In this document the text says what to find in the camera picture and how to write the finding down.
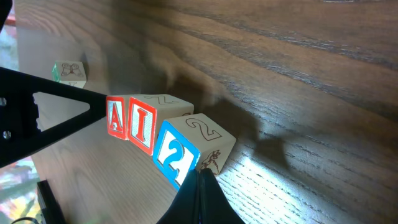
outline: red block face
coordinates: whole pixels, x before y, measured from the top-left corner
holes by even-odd
[[[156,109],[130,98],[127,136],[132,143],[153,155],[155,144]]]
[[[125,104],[123,97],[106,97],[106,120],[108,133],[119,139],[127,139]]]

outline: red letter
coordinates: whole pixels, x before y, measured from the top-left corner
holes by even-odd
[[[136,134],[136,138],[141,142],[144,142],[144,119],[147,116],[147,112],[143,109],[139,108],[137,110],[139,113],[139,123],[138,123],[138,133]]]
[[[109,127],[112,130],[123,132],[123,129],[120,125],[120,119],[119,119],[119,115],[118,115],[118,107],[116,106],[116,103],[113,103],[112,120],[111,120],[111,123],[109,124]]]

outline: wood grain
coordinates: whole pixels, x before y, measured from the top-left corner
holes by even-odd
[[[388,0],[16,0],[20,68],[50,78],[54,60],[81,60],[89,90],[192,102],[238,139],[217,179],[247,223],[396,223],[397,10]],[[37,101],[44,127],[82,109]],[[175,195],[104,121],[34,161],[71,223],[154,223]]]

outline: block face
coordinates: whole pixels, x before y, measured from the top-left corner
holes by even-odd
[[[157,111],[134,97],[131,97],[129,101],[127,136],[131,142],[151,156],[155,143]]]
[[[83,63],[81,62],[55,61],[52,73],[54,81],[78,88],[83,88],[87,81]]]
[[[193,113],[193,104],[170,95],[134,95],[129,103],[128,138],[153,155],[163,120]]]
[[[106,120],[108,133],[117,138],[126,140],[126,113],[123,97],[106,97]]]
[[[202,154],[196,169],[212,169],[218,175],[236,139],[204,114],[193,114],[167,120],[184,134]]]
[[[200,155],[200,151],[169,122],[162,123],[153,161],[177,190],[188,171],[197,165]]]

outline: silver screw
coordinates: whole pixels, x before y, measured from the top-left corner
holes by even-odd
[[[3,137],[5,140],[10,139],[10,138],[11,138],[11,132],[10,132],[10,131],[3,131],[3,132],[2,132],[2,137]]]
[[[0,97],[0,106],[6,106],[7,100],[4,97]]]

